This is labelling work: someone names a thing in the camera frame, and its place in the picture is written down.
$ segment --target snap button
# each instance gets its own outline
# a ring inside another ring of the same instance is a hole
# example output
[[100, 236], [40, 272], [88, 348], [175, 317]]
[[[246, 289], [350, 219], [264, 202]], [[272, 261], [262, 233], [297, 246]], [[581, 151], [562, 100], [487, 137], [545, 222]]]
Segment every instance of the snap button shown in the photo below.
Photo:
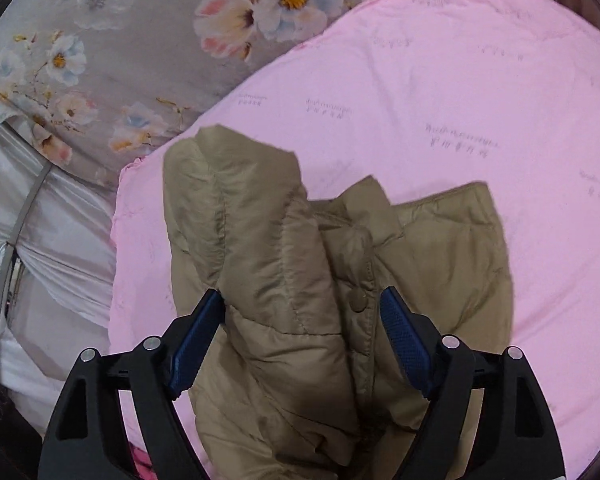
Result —
[[352, 288], [347, 294], [347, 301], [349, 308], [357, 314], [366, 309], [367, 296], [361, 288]]

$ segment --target pink fabric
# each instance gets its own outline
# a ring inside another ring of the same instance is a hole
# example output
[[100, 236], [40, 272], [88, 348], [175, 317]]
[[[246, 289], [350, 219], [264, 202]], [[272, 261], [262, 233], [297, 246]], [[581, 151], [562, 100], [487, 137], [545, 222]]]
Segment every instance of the pink fabric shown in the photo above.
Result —
[[[296, 152], [311, 198], [370, 173], [395, 202], [487, 181], [509, 245], [514, 342], [577, 478], [600, 449], [598, 31], [549, 0], [369, 0], [184, 135], [215, 123]], [[120, 180], [112, 351], [162, 333], [175, 313], [162, 218], [167, 148]], [[200, 452], [188, 399], [176, 408]], [[141, 446], [131, 413], [126, 404]]]
[[146, 451], [138, 449], [136, 446], [131, 446], [131, 456], [136, 464], [136, 469], [142, 480], [158, 480], [158, 476], [154, 472], [151, 464], [151, 459]]

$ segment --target metal screw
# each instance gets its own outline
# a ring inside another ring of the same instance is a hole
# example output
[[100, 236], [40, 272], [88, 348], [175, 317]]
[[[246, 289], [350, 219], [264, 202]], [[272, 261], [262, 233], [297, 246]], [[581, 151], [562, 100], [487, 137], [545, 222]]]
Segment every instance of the metal screw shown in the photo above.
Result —
[[509, 348], [507, 348], [507, 354], [509, 354], [509, 357], [515, 359], [516, 361], [518, 359], [522, 359], [522, 357], [524, 356], [522, 350], [517, 346], [510, 346]]
[[161, 345], [161, 341], [159, 337], [148, 337], [142, 343], [142, 346], [145, 350], [155, 350], [158, 346]]
[[460, 346], [460, 340], [454, 335], [445, 335], [442, 338], [442, 344], [447, 348], [454, 349]]
[[87, 348], [86, 350], [83, 350], [80, 354], [80, 360], [85, 363], [88, 363], [94, 357], [96, 357], [96, 351], [93, 348]]

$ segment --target jacket seam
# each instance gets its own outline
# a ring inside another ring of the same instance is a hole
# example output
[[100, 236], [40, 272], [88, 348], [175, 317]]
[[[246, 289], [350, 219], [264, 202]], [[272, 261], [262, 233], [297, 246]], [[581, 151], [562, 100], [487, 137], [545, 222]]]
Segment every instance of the jacket seam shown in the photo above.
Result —
[[378, 329], [378, 277], [374, 272], [374, 262], [373, 257], [368, 256], [366, 261], [366, 276], [369, 281], [374, 284], [373, 291], [373, 308], [366, 308], [366, 324], [370, 326], [369, 338], [367, 341], [367, 346], [365, 348], [368, 362], [366, 364], [366, 378], [365, 378], [365, 397], [366, 401], [370, 402], [373, 394], [373, 380], [374, 380], [374, 368], [375, 368], [375, 355], [374, 349], [376, 346], [376, 330]]
[[458, 186], [455, 187], [453, 189], [449, 189], [448, 191], [443, 191], [440, 193], [436, 193], [434, 195], [430, 195], [430, 196], [426, 196], [424, 198], [421, 198], [419, 200], [414, 200], [412, 202], [405, 202], [403, 204], [400, 204], [398, 207], [407, 207], [407, 206], [420, 206], [420, 205], [426, 205], [426, 204], [431, 204], [431, 203], [435, 203], [435, 202], [440, 202], [441, 200], [444, 200], [445, 198], [450, 198], [453, 196], [456, 196], [458, 194], [461, 194], [469, 189], [478, 189], [478, 188], [482, 188], [482, 187], [488, 187], [483, 181], [481, 180], [477, 180], [474, 182], [469, 182], [467, 184], [464, 184], [463, 186]]
[[287, 303], [289, 305], [289, 308], [291, 309], [291, 311], [294, 314], [294, 319], [296, 320], [296, 323], [298, 323], [299, 327], [304, 331], [305, 334], [308, 334], [309, 331], [306, 329], [306, 327], [304, 326], [304, 323], [302, 323], [302, 319], [300, 318], [300, 313], [298, 312], [298, 308], [296, 307], [295, 301], [291, 298], [291, 294], [289, 291], [289, 284], [288, 284], [288, 279], [286, 276], [286, 259], [284, 257], [283, 254], [283, 239], [286, 239], [286, 229], [287, 229], [287, 222], [288, 222], [288, 216], [289, 216], [289, 208], [291, 207], [291, 204], [293, 202], [293, 200], [296, 198], [296, 193], [298, 192], [298, 186], [295, 186], [291, 192], [289, 192], [288, 196], [286, 197], [286, 202], [285, 202], [285, 215], [282, 218], [282, 222], [280, 224], [280, 238], [278, 239], [278, 254], [280, 256], [279, 260], [280, 260], [280, 267], [282, 268], [282, 282], [285, 284], [285, 295], [286, 295], [286, 300]]
[[220, 276], [222, 275], [222, 271], [224, 270], [224, 262], [226, 260], [226, 217], [227, 217], [227, 211], [226, 211], [226, 200], [224, 199], [224, 192], [222, 192], [222, 187], [220, 186], [220, 180], [218, 179], [218, 176], [216, 175], [216, 172], [212, 169], [211, 165], [209, 164], [209, 161], [206, 158], [206, 155], [204, 155], [204, 159], [206, 162], [206, 166], [208, 167], [209, 173], [211, 175], [211, 178], [214, 180], [214, 187], [218, 190], [218, 195], [220, 198], [220, 205], [221, 205], [221, 215], [222, 215], [222, 232], [221, 234], [219, 234], [219, 238], [220, 238], [220, 243], [222, 244], [222, 262], [220, 263], [220, 267], [218, 269], [218, 277], [216, 278], [216, 282], [215, 285], [218, 284], [218, 281], [220, 280]]
[[258, 326], [261, 326], [263, 328], [268, 328], [270, 330], [273, 330], [274, 332], [280, 334], [280, 335], [297, 335], [297, 336], [310, 336], [310, 337], [324, 337], [324, 336], [342, 336], [342, 332], [337, 332], [337, 333], [324, 333], [324, 334], [311, 334], [309, 332], [305, 332], [305, 333], [301, 333], [301, 334], [297, 334], [297, 333], [293, 333], [293, 332], [281, 332], [280, 330], [278, 330], [276, 327], [271, 326], [271, 325], [267, 325], [264, 323], [260, 323], [259, 321], [256, 321], [254, 319], [251, 319], [250, 317], [245, 316], [244, 314], [242, 314], [237, 308], [235, 308], [233, 305], [228, 305], [228, 307], [233, 310], [234, 312], [236, 312], [238, 314], [238, 316], [240, 316], [242, 319], [246, 320], [246, 321], [250, 321], [253, 324], [256, 324]]

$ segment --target gray fabric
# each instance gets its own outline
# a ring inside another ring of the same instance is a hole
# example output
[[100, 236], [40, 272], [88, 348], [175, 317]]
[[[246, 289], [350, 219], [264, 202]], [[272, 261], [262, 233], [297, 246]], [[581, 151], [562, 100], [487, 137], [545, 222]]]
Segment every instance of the gray fabric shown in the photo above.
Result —
[[24, 114], [17, 129], [40, 153], [116, 187], [122, 167], [361, 0], [284, 0], [280, 21], [281, 1], [14, 0], [0, 19], [0, 122]]
[[[43, 167], [0, 126], [0, 266], [7, 240]], [[16, 404], [43, 431], [78, 353], [107, 352], [115, 252], [113, 197], [54, 169], [27, 215], [16, 250], [23, 262], [9, 320], [0, 316], [0, 376]]]
[[31, 206], [36, 200], [38, 192], [44, 184], [52, 167], [53, 164], [50, 161], [46, 161], [44, 166], [40, 169], [40, 172], [36, 175], [36, 179], [27, 193], [27, 197], [20, 208], [18, 217], [16, 218], [13, 228], [11, 228], [9, 238], [6, 241], [2, 265], [0, 266], [0, 320], [2, 319], [2, 312], [9, 302], [9, 295], [13, 293], [11, 290], [11, 283], [13, 283], [12, 275], [14, 273], [19, 274], [20, 272], [20, 262], [17, 260], [14, 261], [14, 254], [16, 253], [15, 248], [18, 239], [20, 238], [20, 232], [22, 232]]

